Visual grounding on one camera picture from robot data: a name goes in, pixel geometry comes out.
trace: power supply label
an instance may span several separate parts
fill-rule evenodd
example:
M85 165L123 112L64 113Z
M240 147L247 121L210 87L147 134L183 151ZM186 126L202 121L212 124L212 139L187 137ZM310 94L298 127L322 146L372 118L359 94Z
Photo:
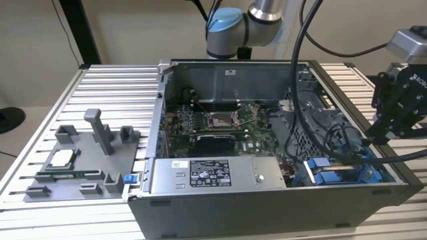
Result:
M190 161L190 185L194 188L231 186L228 160Z

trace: cable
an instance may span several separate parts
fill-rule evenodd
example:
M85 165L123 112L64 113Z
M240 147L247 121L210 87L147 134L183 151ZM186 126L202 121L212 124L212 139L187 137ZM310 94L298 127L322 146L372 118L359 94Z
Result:
M304 7L306 7L306 2L307 0L303 0L302 1L302 5L300 5L300 9L299 9L299 24L303 26L303 23L304 23L304 20L303 20L303 15L304 15ZM310 40L310 42L326 53L336 56L336 57L340 57L340 58L355 58L355 57L359 57L362 55L366 55L368 53L372 53L375 52L376 50L379 49L383 49L386 46L387 46L387 43L382 44L382 45L378 45L372 48L370 48L368 50L364 50L362 52L356 52L356 53L352 53L352 54L344 54L344 53L339 53L339 52L335 52L330 49L327 49L324 46L322 46L316 40L312 38L312 36L308 34L308 32L306 32L306 37L307 39Z
M191 1L194 3L194 5L198 7L199 12L202 14L202 17L203 17L204 21L207 22L208 21L208 15L207 15L207 12L206 12L206 10L203 8L203 5L202 5L200 1L199 0L187 0L187 1Z
M294 103L294 111L296 112L296 118L299 119L300 126L303 128L303 131L306 132L306 135L308 137L308 140L311 143L318 147L318 149L327 154L331 158L336 158L339 161L344 163L351 163L351 164L390 164L390 163L399 163L404 161L410 161L422 157L427 156L427 149L420 150L418 152L402 155L402 156L395 156L395 157L386 157L386 158L372 158L372 159L363 159L359 158L359 156L347 156L338 154L336 152L331 151L327 149L322 143L318 141L315 134L311 132L311 128L308 126L308 123L304 121L303 118L303 111L302 111L302 106L300 106L300 101L299 101L299 92L298 92L298 62L299 62L299 55L300 55L300 50L302 50L302 44L304 40L304 35L307 33L308 26L314 20L315 14L319 10L319 7L323 3L323 0L316 0L312 8L308 12L306 22L303 23L295 45L294 45L294 51L292 51L292 57L291 57L291 64L290 64L290 79L291 79L291 99Z
M19 156L16 156L16 155L13 155L13 154L11 154L11 153L7 153L7 152L4 152L4 151L0 151L0 154L8 155L8 156L11 156L11 157L13 157L13 158L17 158L17 157L19 157Z
M67 35L69 49L71 49L71 52L72 52L72 55L73 55L73 59L77 62L77 68L79 68L80 67L80 63L79 63L79 60L77 60L77 57L76 57L76 53L75 53L75 50L73 50L73 47L72 47L72 42L69 40L69 35L68 35L67 30L65 30L65 27L64 27L64 24L63 24L63 20L61 20L61 17L60 17L60 14L59 14L59 10L56 8L53 0L51 0L51 2L52 2L52 5L53 5L53 9L55 9L55 13L56 13L56 16L57 16L57 19L59 19L59 23L60 23L61 29L64 30L64 33Z

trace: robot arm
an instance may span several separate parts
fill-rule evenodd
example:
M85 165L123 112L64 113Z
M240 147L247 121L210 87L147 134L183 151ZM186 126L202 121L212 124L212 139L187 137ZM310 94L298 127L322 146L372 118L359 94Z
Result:
M247 13L239 8L218 9L207 26L207 54L231 59L239 47L266 46L282 26L282 0L256 0Z
M390 139L427 137L427 128L414 128L427 116L427 26L398 30L387 49L408 66L396 75L380 72L372 81L376 120L366 135L375 145Z

